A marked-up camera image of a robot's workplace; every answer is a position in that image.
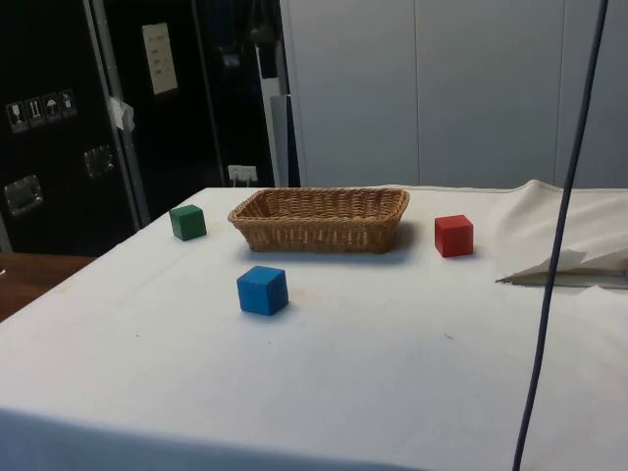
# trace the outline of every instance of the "green cube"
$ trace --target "green cube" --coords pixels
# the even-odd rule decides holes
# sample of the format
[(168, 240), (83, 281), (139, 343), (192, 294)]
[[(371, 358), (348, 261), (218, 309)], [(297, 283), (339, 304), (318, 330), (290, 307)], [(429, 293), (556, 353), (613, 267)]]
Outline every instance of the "green cube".
[(190, 240), (207, 234), (203, 210), (193, 204), (171, 209), (170, 222), (173, 225), (173, 233), (181, 240)]

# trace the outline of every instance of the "folded cloth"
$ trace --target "folded cloth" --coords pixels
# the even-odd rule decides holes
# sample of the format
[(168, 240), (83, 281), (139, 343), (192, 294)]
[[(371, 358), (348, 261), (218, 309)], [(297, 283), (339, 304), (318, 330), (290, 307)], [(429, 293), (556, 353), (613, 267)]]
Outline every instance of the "folded cloth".
[[(561, 188), (530, 181), (493, 210), (489, 232), (499, 281), (547, 273), (561, 196)], [(624, 276), (626, 269), (628, 191), (574, 190), (558, 272)]]

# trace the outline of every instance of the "cable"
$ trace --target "cable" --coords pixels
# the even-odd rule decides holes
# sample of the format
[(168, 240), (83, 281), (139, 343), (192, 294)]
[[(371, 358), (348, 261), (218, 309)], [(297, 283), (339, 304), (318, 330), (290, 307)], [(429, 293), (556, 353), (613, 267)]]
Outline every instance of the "cable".
[(576, 139), (571, 152), (571, 160), (569, 161), (569, 170), (565, 180), (564, 190), (562, 192), (562, 200), (560, 201), (560, 211), (558, 213), (558, 221), (556, 222), (556, 233), (551, 249), (551, 259), (549, 260), (548, 280), (546, 282), (546, 290), (543, 297), (543, 306), (541, 308), (541, 323), (539, 326), (539, 338), (537, 340), (537, 351), (534, 358), (534, 367), (532, 369), (532, 378), (530, 379), (530, 389), (528, 390), (528, 398), (526, 407), (521, 420), (521, 429), (519, 430), (519, 438), (517, 440), (517, 449), (514, 454), (512, 463), (512, 471), (519, 471), (521, 466), (521, 457), (523, 448), (526, 444), (528, 435), (528, 427), (530, 426), (530, 418), (532, 416), (532, 408), (534, 407), (534, 399), (537, 395), (537, 386), (539, 385), (539, 377), (541, 376), (541, 365), (543, 364), (543, 352), (546, 346), (546, 334), (548, 332), (548, 320), (550, 318), (551, 293), (556, 279), (556, 269), (558, 268), (558, 257), (560, 256), (560, 247), (562, 246), (562, 236), (565, 230), (567, 220), (567, 209), (569, 209), (569, 199), (571, 198), (571, 190), (576, 178), (576, 169), (578, 160), (580, 159), (580, 150), (582, 148), (582, 139), (587, 125), (589, 116), (589, 105), (591, 103), (591, 90), (593, 89), (593, 81), (596, 75), (596, 66), (598, 65), (598, 55), (600, 53), (600, 44), (602, 43), (602, 33), (604, 30), (604, 22), (606, 20), (606, 10), (608, 0), (600, 1), (600, 11), (598, 13), (598, 23), (594, 36), (591, 57), (589, 58), (589, 67), (587, 69), (587, 79), (585, 81), (585, 91), (582, 100), (582, 108), (580, 110), (580, 118), (578, 120), (578, 130)]

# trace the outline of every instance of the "wall socket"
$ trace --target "wall socket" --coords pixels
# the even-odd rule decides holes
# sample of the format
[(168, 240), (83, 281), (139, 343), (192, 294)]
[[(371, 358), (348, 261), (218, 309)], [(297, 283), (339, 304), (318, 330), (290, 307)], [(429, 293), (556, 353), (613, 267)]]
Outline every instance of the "wall socket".
[(227, 170), (232, 182), (257, 182), (257, 168), (254, 165), (230, 165)]

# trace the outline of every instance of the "cube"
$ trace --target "cube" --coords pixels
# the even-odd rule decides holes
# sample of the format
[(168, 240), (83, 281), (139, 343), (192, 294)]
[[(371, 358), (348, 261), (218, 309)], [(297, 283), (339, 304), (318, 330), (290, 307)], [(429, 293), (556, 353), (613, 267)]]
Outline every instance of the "cube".
[(434, 221), (436, 249), (444, 258), (473, 253), (473, 224), (465, 216), (447, 216)]
[(181, 240), (190, 240), (207, 234), (203, 210), (193, 204), (171, 209), (170, 222), (174, 235)]
[(237, 295), (242, 311), (272, 316), (288, 304), (286, 272), (253, 267), (237, 279)]

